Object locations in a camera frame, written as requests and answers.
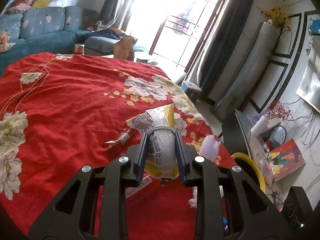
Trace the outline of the white vase red berries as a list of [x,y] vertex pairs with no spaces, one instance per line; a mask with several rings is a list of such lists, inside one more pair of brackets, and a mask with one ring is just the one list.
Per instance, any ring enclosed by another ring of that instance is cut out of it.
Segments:
[[292,110],[280,101],[274,101],[251,128],[251,133],[258,136],[266,132],[273,121],[284,121],[292,114]]

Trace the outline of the dark curtain left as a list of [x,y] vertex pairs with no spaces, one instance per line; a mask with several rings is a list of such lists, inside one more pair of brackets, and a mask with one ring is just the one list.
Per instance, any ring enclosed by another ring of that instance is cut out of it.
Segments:
[[116,22],[125,0],[105,0],[99,14],[102,25],[110,27]]

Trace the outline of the brown paper bag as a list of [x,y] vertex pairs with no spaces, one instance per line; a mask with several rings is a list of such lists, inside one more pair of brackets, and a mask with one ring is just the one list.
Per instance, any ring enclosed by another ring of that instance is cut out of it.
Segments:
[[135,52],[133,48],[136,43],[136,38],[124,34],[121,40],[114,45],[114,58],[133,62],[135,58]]

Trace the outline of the teal storage stool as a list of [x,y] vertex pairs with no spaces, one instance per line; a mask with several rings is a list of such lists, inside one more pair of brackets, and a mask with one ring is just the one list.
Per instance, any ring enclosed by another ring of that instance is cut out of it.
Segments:
[[181,89],[185,92],[192,103],[195,103],[202,93],[202,89],[190,81],[183,81]]

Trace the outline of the blue fabric sofa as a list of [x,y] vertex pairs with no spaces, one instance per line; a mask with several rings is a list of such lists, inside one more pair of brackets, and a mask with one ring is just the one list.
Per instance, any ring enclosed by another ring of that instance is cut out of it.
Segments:
[[9,31],[14,45],[1,53],[1,75],[7,67],[26,56],[49,52],[66,54],[77,43],[92,36],[99,12],[87,8],[46,7],[1,15],[1,30]]

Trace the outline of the lavender paper cupcake liner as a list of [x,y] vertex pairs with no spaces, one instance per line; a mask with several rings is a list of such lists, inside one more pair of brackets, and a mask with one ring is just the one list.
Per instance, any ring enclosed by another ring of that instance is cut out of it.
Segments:
[[219,154],[221,142],[216,140],[214,135],[208,135],[202,142],[199,155],[214,162]]

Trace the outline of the round black mirror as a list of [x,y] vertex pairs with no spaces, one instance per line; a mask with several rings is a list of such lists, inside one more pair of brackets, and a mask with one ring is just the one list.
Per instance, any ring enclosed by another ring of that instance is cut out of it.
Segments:
[[285,142],[286,136],[286,129],[283,126],[276,126],[271,129],[270,133],[267,136],[265,144],[269,150],[274,150]]

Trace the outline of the colourful portrait painting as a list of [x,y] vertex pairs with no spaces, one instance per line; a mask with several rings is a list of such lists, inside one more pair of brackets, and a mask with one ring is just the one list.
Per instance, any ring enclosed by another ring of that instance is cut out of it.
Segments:
[[280,181],[305,165],[305,160],[293,139],[275,148],[268,155],[274,181]]

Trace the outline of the red metal can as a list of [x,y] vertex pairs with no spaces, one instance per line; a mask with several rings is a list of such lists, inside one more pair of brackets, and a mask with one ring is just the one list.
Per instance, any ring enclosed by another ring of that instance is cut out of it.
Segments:
[[84,55],[85,54],[85,45],[82,43],[75,44],[73,54]]

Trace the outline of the dark grey curtain right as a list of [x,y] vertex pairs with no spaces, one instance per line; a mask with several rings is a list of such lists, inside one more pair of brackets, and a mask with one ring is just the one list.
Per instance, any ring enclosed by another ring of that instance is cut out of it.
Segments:
[[206,98],[213,90],[239,40],[253,0],[226,0],[203,48],[196,83]]

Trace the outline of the grey standing air conditioner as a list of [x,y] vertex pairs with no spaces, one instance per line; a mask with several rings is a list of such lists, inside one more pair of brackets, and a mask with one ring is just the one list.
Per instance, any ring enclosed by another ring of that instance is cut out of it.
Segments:
[[233,110],[238,109],[247,100],[265,70],[277,40],[278,32],[272,24],[259,23],[254,40],[239,70],[212,110],[220,121],[224,121]]

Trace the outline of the yellow rimmed black trash bin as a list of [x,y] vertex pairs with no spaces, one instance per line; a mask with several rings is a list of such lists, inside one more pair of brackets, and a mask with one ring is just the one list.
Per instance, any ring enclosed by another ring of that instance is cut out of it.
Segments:
[[263,193],[266,193],[266,183],[262,172],[254,160],[244,153],[234,153],[231,155],[233,160],[240,166],[260,187]]

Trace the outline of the yellow white snack bag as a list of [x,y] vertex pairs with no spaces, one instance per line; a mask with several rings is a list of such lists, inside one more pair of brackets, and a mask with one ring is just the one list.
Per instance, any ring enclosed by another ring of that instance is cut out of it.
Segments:
[[174,130],[174,106],[168,104],[132,117],[127,125],[148,136],[145,170],[153,178],[176,179],[179,175]]

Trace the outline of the yellow cushion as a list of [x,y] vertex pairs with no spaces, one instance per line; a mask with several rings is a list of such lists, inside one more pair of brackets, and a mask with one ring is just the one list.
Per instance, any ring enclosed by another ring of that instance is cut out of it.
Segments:
[[46,8],[52,0],[32,0],[31,9]]

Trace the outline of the red floral tablecloth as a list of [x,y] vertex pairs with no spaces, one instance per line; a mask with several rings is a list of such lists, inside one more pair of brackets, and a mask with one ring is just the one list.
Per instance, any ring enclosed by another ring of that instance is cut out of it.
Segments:
[[104,57],[40,53],[1,77],[1,205],[26,235],[42,210],[84,165],[109,164],[128,119],[174,105],[175,128],[200,149],[212,133],[184,92],[157,67]]

